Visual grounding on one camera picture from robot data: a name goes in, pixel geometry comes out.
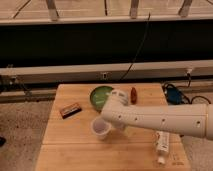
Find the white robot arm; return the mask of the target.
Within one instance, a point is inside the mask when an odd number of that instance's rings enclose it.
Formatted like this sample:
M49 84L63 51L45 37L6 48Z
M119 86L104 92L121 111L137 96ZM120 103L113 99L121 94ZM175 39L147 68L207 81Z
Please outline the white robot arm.
M111 123L213 140L213 104L136 106L127 93L114 89L101 111Z

